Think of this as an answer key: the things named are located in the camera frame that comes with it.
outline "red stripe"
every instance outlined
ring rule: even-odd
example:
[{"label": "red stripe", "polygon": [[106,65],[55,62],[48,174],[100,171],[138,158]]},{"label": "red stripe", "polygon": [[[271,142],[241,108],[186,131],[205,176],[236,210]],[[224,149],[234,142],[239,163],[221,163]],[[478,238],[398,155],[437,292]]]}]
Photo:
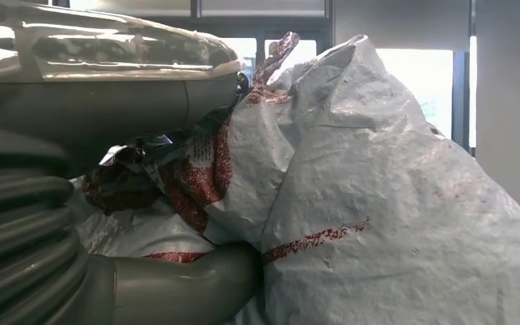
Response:
[{"label": "red stripe", "polygon": [[206,253],[181,253],[181,252],[166,252],[157,253],[145,256],[150,259],[162,259],[163,261],[176,263],[190,263],[205,256]]},{"label": "red stripe", "polygon": [[348,236],[350,233],[363,232],[365,229],[369,229],[369,223],[370,219],[366,218],[366,220],[363,223],[350,226],[345,225],[340,228],[327,229],[323,232],[318,232],[316,234],[304,236],[302,239],[298,239],[293,242],[289,242],[288,244],[283,244],[278,247],[274,247],[268,252],[262,254],[262,262],[264,266],[266,266],[274,261],[283,259],[288,255],[297,254],[301,251],[317,247],[321,244],[324,244],[325,242],[340,240]]}]

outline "plastic bag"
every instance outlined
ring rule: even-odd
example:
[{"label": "plastic bag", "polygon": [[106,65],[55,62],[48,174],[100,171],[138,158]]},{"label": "plastic bag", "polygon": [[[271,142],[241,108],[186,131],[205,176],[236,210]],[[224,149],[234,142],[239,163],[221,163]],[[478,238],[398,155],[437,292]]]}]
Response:
[{"label": "plastic bag", "polygon": [[197,137],[183,158],[147,166],[176,211],[214,242],[240,239],[260,248],[260,235],[293,155],[278,130],[291,105],[287,90],[267,82],[298,44],[288,33],[258,68],[253,90],[215,135]]},{"label": "plastic bag", "polygon": [[290,94],[251,94],[227,140],[200,147],[207,163],[163,175],[202,220],[261,239],[267,323],[520,324],[520,207],[368,38],[320,55]]}]

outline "window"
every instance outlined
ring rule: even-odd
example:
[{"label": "window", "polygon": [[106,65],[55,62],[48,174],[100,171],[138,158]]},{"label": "window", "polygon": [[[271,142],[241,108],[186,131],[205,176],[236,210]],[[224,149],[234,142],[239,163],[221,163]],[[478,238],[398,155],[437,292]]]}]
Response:
[{"label": "window", "polygon": [[[270,43],[277,42],[277,39],[266,40],[264,45],[264,52],[266,58],[270,56],[269,48]],[[306,62],[316,57],[318,54],[317,43],[311,39],[301,39],[294,51],[290,53],[286,61],[282,64],[281,68],[290,68],[296,63]]]},{"label": "window", "polygon": [[452,135],[453,51],[377,49],[388,72],[416,97],[428,122]]},{"label": "window", "polygon": [[246,68],[242,71],[248,77],[250,83],[252,83],[252,77],[254,76],[254,69],[256,68],[256,39],[222,39],[226,45],[238,53],[238,55],[244,60]]},{"label": "window", "polygon": [[477,118],[477,37],[469,38],[469,146],[475,148]]},{"label": "window", "polygon": [[202,16],[324,17],[324,0],[204,0]]}]

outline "plastic wrapping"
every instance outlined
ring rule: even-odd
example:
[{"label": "plastic wrapping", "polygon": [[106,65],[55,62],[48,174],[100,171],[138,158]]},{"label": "plastic wrapping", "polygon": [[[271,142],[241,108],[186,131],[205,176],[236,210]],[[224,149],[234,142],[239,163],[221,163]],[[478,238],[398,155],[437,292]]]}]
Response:
[{"label": "plastic wrapping", "polygon": [[202,80],[241,68],[234,50],[208,34],[0,0],[0,83]]},{"label": "plastic wrapping", "polygon": [[265,90],[152,175],[213,242],[260,241],[268,324],[520,324],[520,207],[367,37]]},{"label": "plastic wrapping", "polygon": [[184,155],[146,166],[179,214],[215,244],[246,240],[260,249],[260,236],[293,156],[278,129],[292,104],[287,89],[267,86],[298,44],[288,33],[275,56],[266,59],[253,89],[216,134],[198,136]]}]

